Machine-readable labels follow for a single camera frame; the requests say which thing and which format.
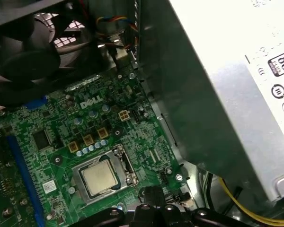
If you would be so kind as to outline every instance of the yellow wire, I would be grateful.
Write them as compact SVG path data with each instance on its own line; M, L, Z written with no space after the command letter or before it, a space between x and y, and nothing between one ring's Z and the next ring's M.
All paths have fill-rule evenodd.
M232 193L229 191L228 187L226 186L226 184L224 183L224 180L222 178L219 177L219 181L220 184L222 186L222 188L224 189L224 191L226 192L226 194L232 199L232 201L247 215L249 215L250 217L252 217L254 220L261 222L263 224L266 225L270 225L270 226L284 226L284 220L282 219L270 219L270 218L265 218L263 216L260 216L258 214L255 214L253 212L251 212L250 210L246 209L245 207L243 207L232 195Z
M97 20L96 20L96 25L99 23L99 20L103 19L104 17L99 17Z

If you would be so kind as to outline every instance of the screw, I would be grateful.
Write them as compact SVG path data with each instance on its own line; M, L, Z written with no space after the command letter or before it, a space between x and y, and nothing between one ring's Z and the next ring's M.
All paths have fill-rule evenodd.
M110 215L111 216L116 216L116 215L118 215L119 213L118 213L118 211L117 210L112 210L112 212L110 212Z
M167 205L165 208L166 208L167 210L172 210L172 209L174 209L174 207L173 207L172 205Z
M20 201L20 205L21 206L25 206L25 205L27 205L27 199L22 199L21 201Z
M170 166L165 167L165 172L169 175L172 174L172 168Z
M5 112L0 110L0 117L4 116L5 115Z
M69 194L74 194L76 192L76 189L74 188L74 187L70 187L69 189L68 189L68 193Z
M136 75L133 72L131 72L129 74L129 79L135 79L135 77L136 77Z
M118 154L119 154L118 148L114 148L114 149L113 149L113 154L114 154L114 155L118 155Z
M181 174L176 175L176 180L181 182L183 180L183 176Z
M13 209L12 208L6 208L3 210L2 215L4 217L8 217L13 213Z
M131 180L131 178L126 178L125 182L126 182L127 184L131 184L131 183L132 183L132 180Z
M142 210L149 210L150 207L149 207L149 205L144 204L144 205L141 207L141 209L142 209Z

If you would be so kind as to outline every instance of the fan blade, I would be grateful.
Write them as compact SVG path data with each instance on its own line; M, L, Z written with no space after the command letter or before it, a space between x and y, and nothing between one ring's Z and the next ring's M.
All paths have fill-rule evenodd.
M0 34L12 39L24 41L32 35L34 28L34 15L28 15L0 26Z
M50 28L49 30L50 30L50 32L55 32L54 28ZM80 28L67 28L60 35L60 37L63 37L63 38L73 38L73 37L78 38L80 36L81 36L81 29Z
M55 27L54 35L50 41L50 42L53 42L55 41L56 38L60 37L63 34L65 29L67 29L67 27L72 22L72 19L64 15L57 15L53 17L51 20L52 20L53 26Z
M72 45L72 46L63 46L63 47L57 48L57 52L58 52L59 55L68 54L68 53L78 51L82 48L85 48L85 47L89 46L90 44L91 44L91 42L86 42L86 43Z

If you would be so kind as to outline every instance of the electronic component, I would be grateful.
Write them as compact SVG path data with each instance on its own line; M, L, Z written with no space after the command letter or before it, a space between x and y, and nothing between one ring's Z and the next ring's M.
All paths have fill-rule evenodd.
M11 125L4 128L4 132L5 132L6 134L10 134L10 132L11 132L12 130L13 130L13 127L12 127Z
M101 146L106 146L108 144L107 140L101 140L100 141Z
M122 110L121 112L118 113L120 120L122 122L129 120L131 117L128 114L127 110Z
M131 113L133 114L133 118L137 123L140 123L139 115L135 110L132 110Z
M82 153L85 155L85 154L87 154L89 152L89 149L88 148L83 148L82 149Z
M33 204L34 207L34 216L37 224L40 227L44 227L44 219L43 219L43 206L38 198L37 191L34 187L33 180L30 176L30 173L28 171L28 168L25 164L24 157L22 155L21 149L18 145L17 138L15 136L8 136L7 141L9 144L9 147L15 157L16 164L19 168L19 171L21 173L22 179L24 181L24 185L28 191L29 198Z
M168 180L164 170L160 171L160 178L165 185L169 185L169 180Z
M109 160L91 165L82 170L81 174L91 197L118 185L117 178Z
M43 150L51 145L45 130L33 133L33 138L38 150Z
M152 117L146 120L142 114L139 114L138 108L143 106L151 116L154 116L152 109L147 109L150 105L146 95L141 93L139 96L132 95L129 97L127 93L126 85L130 85L134 91L134 88L140 84L138 80L129 80L125 76L131 71L131 66L125 67L123 80L119 80L116 77L115 69L112 69L107 72L107 77L100 74L98 78L101 81L86 85L86 81L93 81L95 77L84 79L78 82L79 85L68 93L59 90L55 94L49 94L48 104L40 109L28 111L26 108L21 108L0 117L0 128L4 129L11 125L13 127L12 133L16 135L19 141L20 152L23 157L29 157L25 159L25 165L28 166L29 174L34 176L30 185L38 191L36 198L46 211L39 215L45 222L43 226L57 226L59 218L62 218L61 226L71 226L79 220L79 217L82 217L82 210L86 212L84 216L88 216L101 211L108 204L117 206L119 203L126 205L138 203L137 190L139 189L129 189L129 187L138 183L133 168L142 171L141 178L138 176L141 185L155 185L162 182L158 170L162 170L166 166L170 166L172 169L178 168L178 162L168 146L162 128L158 124L158 119ZM111 85L114 88L113 91L110 91L109 86L105 85ZM118 95L118 89L122 90L121 95ZM105 95L105 101L110 106L110 112L103 112L103 103L93 103L86 109L81 108L79 104L81 100L88 98L92 100L92 97L97 93ZM68 101L65 98L66 94L72 95L74 100L78 101L77 107L72 110L65 109ZM50 116L44 118L42 113L46 110L50 112ZM97 112L96 118L90 117L89 112L91 110ZM121 110L127 110L133 120L122 122L118 115ZM133 110L141 121L139 125L135 122ZM73 122L75 118L81 118L82 124L75 125ZM26 136L33 134L36 129L46 129L45 132L52 146L47 152L38 152L33 137ZM126 151L120 151L116 147L119 143L122 143L121 146L130 151L128 155L132 159L127 157ZM162 154L164 161L157 159L156 150ZM79 165L81 165L80 171L75 174L74 168ZM95 174L98 169L103 170L102 173L98 174L99 176ZM145 178L143 171L153 177ZM94 179L101 176L103 179L107 178L107 182L104 182L101 178L99 185L95 185L95 182L91 184ZM167 193L181 187L181 184L176 182L173 175L172 177L167 175L167 177L170 182L169 186L166 187ZM15 184L17 181L11 180L10 183ZM9 187L10 183L6 181L4 185ZM122 191L126 188L129 189L129 194L127 194L127 191ZM17 197L18 206L20 206L21 199L28 197L24 195ZM73 206L70 197L76 200L75 206ZM23 214L26 209L32 209L29 204L23 207L23 211L20 210L19 212L21 218L30 221L28 222L30 224L33 222L33 214L30 219L24 219L26 215ZM51 214L52 209L57 211L55 217ZM1 219L3 219L2 210L0 209ZM47 215L51 215L50 220L46 219Z
M137 176L121 144L72 170L74 181L87 205L138 184ZM130 184L126 183L128 178L133 179Z
M131 86L129 86L129 85L126 85L126 90L127 90L128 94L130 94L130 95L133 93L133 90L132 90Z
M83 122L83 120L82 120L82 118L80 118L80 117L76 117L76 118L74 119L74 124L75 124L75 125L82 124L82 122Z
M109 111L110 111L110 106L107 105L107 104L104 104L104 105L102 106L102 110L103 110L103 112L109 112Z
M12 214L13 209L11 207L4 209L2 212L2 216L4 216L5 218L10 217Z
M71 152L71 153L75 153L76 151L79 150L79 147L78 147L76 141L71 142L71 143L68 145L68 148L70 149L70 152Z
M98 129L97 132L98 132L100 139L104 139L104 138L108 137L107 130L104 127L101 128L101 129Z
M48 116L50 116L50 115L51 115L51 113L50 113L48 110L42 112L42 116L43 116L44 118L45 118L45 117L48 117Z
M93 145L90 145L89 146L89 151L94 151L95 150L95 147Z
M60 226L60 225L62 225L63 223L64 223L63 218L62 218L62 217L59 217L59 218L57 219L57 224Z
M100 147L101 147L101 143L100 142L95 143L95 148L96 149L99 149Z
M81 156L83 155L83 153L82 153L82 151L78 150L78 151L76 152L76 155L77 155L78 157L81 157Z
M92 138L92 136L90 134L84 136L83 137L83 141L84 141L86 146L89 146L89 145L94 143L94 140L93 140L93 138Z
M96 118L97 116L98 116L97 111L95 111L95 110L89 111L89 117Z

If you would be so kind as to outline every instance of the chip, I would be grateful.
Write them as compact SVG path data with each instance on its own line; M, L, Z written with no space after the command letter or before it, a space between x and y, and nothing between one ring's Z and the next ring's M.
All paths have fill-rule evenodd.
M76 141L71 142L71 143L68 145L68 148L70 149L70 152L71 152L71 153L74 153L74 152L76 152L76 151L79 150Z
M10 125L10 126L8 126L8 127L6 127L6 128L4 128L4 131L5 131L5 133L10 133L11 131L13 130L13 127Z
M44 112L42 112L42 116L45 118L45 117L48 117L48 116L50 116L51 115L51 113L49 112L49 111L44 111Z
M99 134L100 139L104 139L104 138L108 137L108 133L106 131L106 128L98 129L97 132Z
M38 150L43 150L51 145L45 130L35 132L33 138Z
M86 146L89 146L94 143L94 140L90 134L83 137L84 143Z
M91 196L101 194L118 184L108 160L82 170L81 174Z

